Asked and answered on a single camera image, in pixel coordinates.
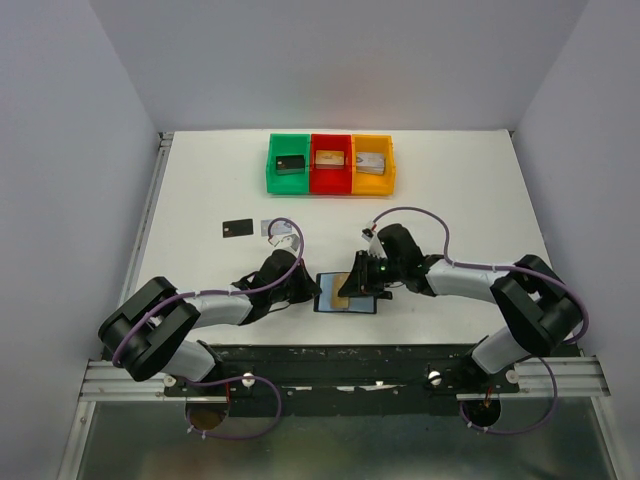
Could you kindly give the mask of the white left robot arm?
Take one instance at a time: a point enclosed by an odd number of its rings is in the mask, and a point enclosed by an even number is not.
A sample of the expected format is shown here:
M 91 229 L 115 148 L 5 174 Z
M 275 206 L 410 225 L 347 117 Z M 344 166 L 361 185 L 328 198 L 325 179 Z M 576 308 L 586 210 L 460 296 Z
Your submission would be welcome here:
M 321 293 L 304 261 L 274 250 L 259 270 L 207 294 L 179 293 L 163 276 L 143 285 L 99 327 L 98 338 L 112 363 L 141 382 L 158 373 L 187 378 L 201 395 L 214 393 L 222 380 L 217 359 L 200 341 L 188 341 L 194 328 L 245 326 L 278 303 L 305 303 Z

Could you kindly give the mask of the aluminium frame rail left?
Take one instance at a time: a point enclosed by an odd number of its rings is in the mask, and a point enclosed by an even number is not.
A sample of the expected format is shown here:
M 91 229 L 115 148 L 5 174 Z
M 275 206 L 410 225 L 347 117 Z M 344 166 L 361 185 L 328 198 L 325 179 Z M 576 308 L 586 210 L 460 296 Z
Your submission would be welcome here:
M 173 143 L 174 132 L 159 133 L 159 148 L 156 155 L 151 182 L 146 194 L 144 207 L 130 255 L 124 282 L 117 305 L 120 306 L 132 293 L 139 278 L 142 258 L 146 250 L 149 231 L 155 213 L 164 172 Z M 78 397 L 74 419 L 67 439 L 58 479 L 77 479 L 97 408 L 96 401 Z

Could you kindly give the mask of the grey credit card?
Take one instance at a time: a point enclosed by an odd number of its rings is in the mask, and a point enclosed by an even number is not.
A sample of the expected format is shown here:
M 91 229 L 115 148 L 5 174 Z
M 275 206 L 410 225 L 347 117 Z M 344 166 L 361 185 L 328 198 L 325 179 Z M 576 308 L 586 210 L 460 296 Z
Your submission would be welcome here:
M 227 220 L 222 223 L 223 238 L 252 236 L 253 234 L 254 224 L 251 218 Z

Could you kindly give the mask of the gold credit card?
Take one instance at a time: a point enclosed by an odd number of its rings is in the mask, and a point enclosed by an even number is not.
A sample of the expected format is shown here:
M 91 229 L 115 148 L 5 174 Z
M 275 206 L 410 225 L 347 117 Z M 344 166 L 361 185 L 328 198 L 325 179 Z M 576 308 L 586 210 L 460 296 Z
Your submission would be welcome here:
M 316 169 L 343 169 L 345 154 L 337 150 L 317 150 L 314 158 Z

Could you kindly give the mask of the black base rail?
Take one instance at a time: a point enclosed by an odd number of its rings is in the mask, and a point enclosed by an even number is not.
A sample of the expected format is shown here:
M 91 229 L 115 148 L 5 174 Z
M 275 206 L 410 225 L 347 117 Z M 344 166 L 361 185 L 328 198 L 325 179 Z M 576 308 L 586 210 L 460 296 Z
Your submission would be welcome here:
M 213 378 L 228 386 L 179 380 L 169 398 L 230 403 L 235 417 L 456 414 L 458 396 L 511 394 L 508 365 L 494 375 L 472 366 L 468 344 L 213 345 Z

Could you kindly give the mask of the silver VIP credit card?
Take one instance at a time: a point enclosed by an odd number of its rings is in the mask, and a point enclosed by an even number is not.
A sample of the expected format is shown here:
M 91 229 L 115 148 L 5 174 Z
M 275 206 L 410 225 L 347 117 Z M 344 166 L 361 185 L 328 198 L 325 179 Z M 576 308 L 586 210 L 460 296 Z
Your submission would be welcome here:
M 263 237 L 291 234 L 293 229 L 288 221 L 263 219 L 260 222 L 261 235 Z

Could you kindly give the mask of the yellow plastic bin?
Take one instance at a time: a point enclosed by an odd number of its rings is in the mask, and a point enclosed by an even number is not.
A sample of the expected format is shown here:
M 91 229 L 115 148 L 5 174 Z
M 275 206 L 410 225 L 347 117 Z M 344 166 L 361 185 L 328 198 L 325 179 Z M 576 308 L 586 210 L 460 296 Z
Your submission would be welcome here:
M 395 190 L 396 164 L 390 135 L 352 136 L 352 194 L 391 196 Z

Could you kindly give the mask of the black leather card holder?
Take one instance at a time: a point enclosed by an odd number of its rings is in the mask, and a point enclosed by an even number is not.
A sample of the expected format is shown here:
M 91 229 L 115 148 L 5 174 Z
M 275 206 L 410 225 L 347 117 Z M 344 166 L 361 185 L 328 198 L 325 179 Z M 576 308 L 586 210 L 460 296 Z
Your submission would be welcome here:
M 343 272 L 323 272 L 316 275 L 316 283 L 321 288 L 321 294 L 314 299 L 313 311 L 316 313 L 349 313 L 375 315 L 377 313 L 378 299 L 368 297 L 348 297 L 349 308 L 346 311 L 332 310 L 330 307 L 332 277 Z

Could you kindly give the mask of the red plastic bin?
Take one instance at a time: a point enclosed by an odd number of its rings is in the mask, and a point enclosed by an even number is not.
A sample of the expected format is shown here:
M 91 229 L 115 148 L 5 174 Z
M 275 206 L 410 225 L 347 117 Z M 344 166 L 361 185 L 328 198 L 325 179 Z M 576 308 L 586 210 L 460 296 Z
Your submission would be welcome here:
M 352 191 L 352 138 L 346 134 L 312 134 L 309 190 L 316 195 Z

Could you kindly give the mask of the black credit card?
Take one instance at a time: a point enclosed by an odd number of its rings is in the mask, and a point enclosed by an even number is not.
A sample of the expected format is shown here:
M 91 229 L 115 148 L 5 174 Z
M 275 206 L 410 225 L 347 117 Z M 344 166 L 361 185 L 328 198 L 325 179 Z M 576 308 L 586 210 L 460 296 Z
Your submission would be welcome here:
M 279 155 L 275 158 L 277 175 L 294 175 L 304 173 L 306 159 L 303 155 Z

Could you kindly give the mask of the green plastic bin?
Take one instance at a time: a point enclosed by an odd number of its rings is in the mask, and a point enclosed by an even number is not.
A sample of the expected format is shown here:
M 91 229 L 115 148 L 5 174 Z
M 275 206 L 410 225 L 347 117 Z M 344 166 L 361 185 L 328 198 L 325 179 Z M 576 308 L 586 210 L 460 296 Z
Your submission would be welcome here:
M 309 193 L 311 136 L 272 133 L 266 163 L 267 192 L 274 195 Z

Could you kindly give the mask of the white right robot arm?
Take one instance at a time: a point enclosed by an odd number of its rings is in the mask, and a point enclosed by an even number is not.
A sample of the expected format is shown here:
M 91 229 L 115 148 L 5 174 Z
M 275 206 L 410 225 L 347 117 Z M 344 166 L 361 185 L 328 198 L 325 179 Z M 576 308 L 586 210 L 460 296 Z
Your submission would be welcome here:
M 536 255 L 510 265 L 456 263 L 444 254 L 423 254 L 400 224 L 363 234 L 370 248 L 355 254 L 338 296 L 389 297 L 388 287 L 399 283 L 419 295 L 497 306 L 505 326 L 476 344 L 459 370 L 471 391 L 485 390 L 510 364 L 551 354 L 575 328 L 588 325 L 584 306 Z

